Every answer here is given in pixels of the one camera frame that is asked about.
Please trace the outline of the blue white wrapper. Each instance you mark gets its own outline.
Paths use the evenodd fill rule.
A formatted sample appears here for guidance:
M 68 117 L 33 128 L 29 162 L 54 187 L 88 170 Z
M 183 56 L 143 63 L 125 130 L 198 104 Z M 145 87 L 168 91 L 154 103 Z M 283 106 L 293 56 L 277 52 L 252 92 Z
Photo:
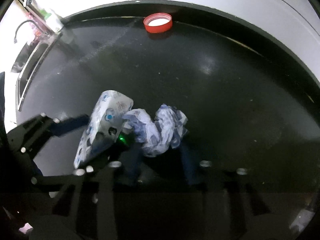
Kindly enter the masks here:
M 169 148 L 177 148 L 187 133 L 187 116 L 175 107 L 162 104 L 155 117 L 134 108 L 128 96 L 106 90 L 101 93 L 84 130 L 74 158 L 78 169 L 107 150 L 124 134 L 133 134 L 142 145 L 143 154 L 155 157 Z

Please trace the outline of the green pump soap bottle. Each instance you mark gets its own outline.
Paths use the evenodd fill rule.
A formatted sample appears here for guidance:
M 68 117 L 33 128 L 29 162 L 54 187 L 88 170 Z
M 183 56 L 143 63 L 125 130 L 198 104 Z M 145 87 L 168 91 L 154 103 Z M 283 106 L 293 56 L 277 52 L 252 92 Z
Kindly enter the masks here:
M 45 9 L 41 9 L 40 14 L 44 17 L 46 25 L 52 29 L 53 32 L 58 33 L 63 28 L 63 24 L 54 12 L 47 12 Z

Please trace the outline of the red bottle cap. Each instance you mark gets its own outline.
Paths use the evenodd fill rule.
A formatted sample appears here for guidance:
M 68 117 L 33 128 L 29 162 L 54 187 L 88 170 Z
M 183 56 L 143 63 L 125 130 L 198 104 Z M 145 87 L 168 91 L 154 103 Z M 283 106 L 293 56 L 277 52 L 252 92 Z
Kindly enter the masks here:
M 143 24 L 148 33 L 164 33 L 172 28 L 172 16 L 164 12 L 151 14 L 144 18 Z

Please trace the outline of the chrome faucet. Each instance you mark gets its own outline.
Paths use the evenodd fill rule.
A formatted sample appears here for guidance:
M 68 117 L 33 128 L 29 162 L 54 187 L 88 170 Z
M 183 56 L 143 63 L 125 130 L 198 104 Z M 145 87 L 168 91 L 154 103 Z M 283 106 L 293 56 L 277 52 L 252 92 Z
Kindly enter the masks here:
M 36 37 L 37 29 L 32 20 L 22 22 L 15 31 L 14 43 L 25 42 L 31 44 Z

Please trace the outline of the steel sink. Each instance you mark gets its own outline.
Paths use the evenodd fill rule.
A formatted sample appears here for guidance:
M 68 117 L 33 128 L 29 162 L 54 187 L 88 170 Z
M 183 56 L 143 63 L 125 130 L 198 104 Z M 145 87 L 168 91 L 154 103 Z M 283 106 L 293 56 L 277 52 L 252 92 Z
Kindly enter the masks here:
M 61 33 L 54 34 L 49 38 L 41 40 L 35 48 L 32 50 L 31 54 L 27 58 L 26 63 L 24 64 L 22 70 L 19 73 L 19 76 L 16 80 L 15 86 L 15 107 L 16 111 L 20 112 L 25 95 L 31 84 L 33 75 L 36 73 L 40 64 L 48 54 L 51 47 L 56 43 L 56 41 L 62 36 Z

